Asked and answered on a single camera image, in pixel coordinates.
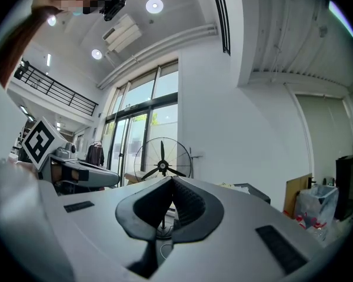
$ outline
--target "hanging clothes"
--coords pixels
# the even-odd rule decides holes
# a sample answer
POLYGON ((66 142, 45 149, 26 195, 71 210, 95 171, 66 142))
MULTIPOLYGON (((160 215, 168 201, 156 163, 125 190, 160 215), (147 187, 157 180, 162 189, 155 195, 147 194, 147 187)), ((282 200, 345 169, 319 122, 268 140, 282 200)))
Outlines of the hanging clothes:
POLYGON ((100 141, 94 142, 89 147, 85 162, 95 166, 99 166, 99 165, 103 166, 104 161, 105 161, 104 149, 102 148, 101 142, 100 141))

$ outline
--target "plastic bag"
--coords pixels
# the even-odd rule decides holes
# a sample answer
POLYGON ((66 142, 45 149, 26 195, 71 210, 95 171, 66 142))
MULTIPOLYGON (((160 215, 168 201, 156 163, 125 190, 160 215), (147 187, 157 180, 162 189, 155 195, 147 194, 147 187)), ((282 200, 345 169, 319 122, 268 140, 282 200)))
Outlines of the plastic bag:
POLYGON ((294 218, 301 215, 307 229, 317 221, 326 223, 329 228, 335 215, 338 197, 338 189, 331 186, 318 184, 311 189, 301 190, 295 202, 294 218))

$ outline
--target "metal railing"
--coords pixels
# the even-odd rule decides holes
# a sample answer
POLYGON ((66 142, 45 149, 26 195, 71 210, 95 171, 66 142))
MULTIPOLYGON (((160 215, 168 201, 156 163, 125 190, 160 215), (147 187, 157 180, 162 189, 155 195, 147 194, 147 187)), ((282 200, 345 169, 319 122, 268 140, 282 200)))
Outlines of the metal railing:
POLYGON ((228 18, 228 10, 226 8, 225 0, 215 0, 219 24, 221 26, 221 36, 222 36, 222 48, 224 49, 224 53, 230 55, 230 27, 229 27, 229 18, 228 18))
POLYGON ((64 103, 80 112, 93 115, 97 103, 76 93, 70 88, 50 78, 28 62, 22 61, 18 66, 14 77, 23 81, 30 87, 64 103))

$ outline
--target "air conditioner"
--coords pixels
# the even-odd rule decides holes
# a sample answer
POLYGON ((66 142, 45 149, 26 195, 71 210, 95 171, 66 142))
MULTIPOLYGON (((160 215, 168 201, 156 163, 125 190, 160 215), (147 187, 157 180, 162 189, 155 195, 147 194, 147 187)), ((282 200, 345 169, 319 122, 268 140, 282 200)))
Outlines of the air conditioner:
POLYGON ((109 45, 108 50, 119 53, 141 35, 134 20, 125 14, 114 27, 103 34, 102 39, 109 45))

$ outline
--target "ceiling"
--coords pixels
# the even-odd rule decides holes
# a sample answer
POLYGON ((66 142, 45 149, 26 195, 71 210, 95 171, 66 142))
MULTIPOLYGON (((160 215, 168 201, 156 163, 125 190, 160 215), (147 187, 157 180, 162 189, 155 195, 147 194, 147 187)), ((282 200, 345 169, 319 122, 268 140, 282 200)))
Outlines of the ceiling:
POLYGON ((254 72, 285 72, 353 85, 353 38, 328 0, 259 0, 254 72))
POLYGON ((205 23, 198 0, 162 0, 164 8, 159 14, 151 14, 145 9, 147 1, 126 0, 124 8, 109 22, 105 22, 100 14, 74 16, 61 13, 55 26, 46 23, 39 30, 32 41, 33 45, 30 45, 32 52, 28 49, 27 57, 32 58, 32 65, 44 67, 45 57, 50 53, 63 59, 76 71, 86 74, 91 82, 99 83, 120 63, 144 48, 205 23), (108 51, 108 44, 102 36, 126 14, 137 24, 142 36, 120 53, 109 52, 110 61, 106 57, 99 61, 93 59, 93 49, 99 49, 103 55, 108 51))
POLYGON ((29 101, 28 99, 23 98, 12 90, 7 90, 8 95, 14 101, 17 106, 24 106, 30 115, 32 115, 37 121, 41 120, 42 117, 46 118, 46 120, 55 125, 56 122, 61 123, 61 132, 77 132, 86 126, 76 122, 72 119, 61 116, 51 110, 43 108, 42 106, 29 101))

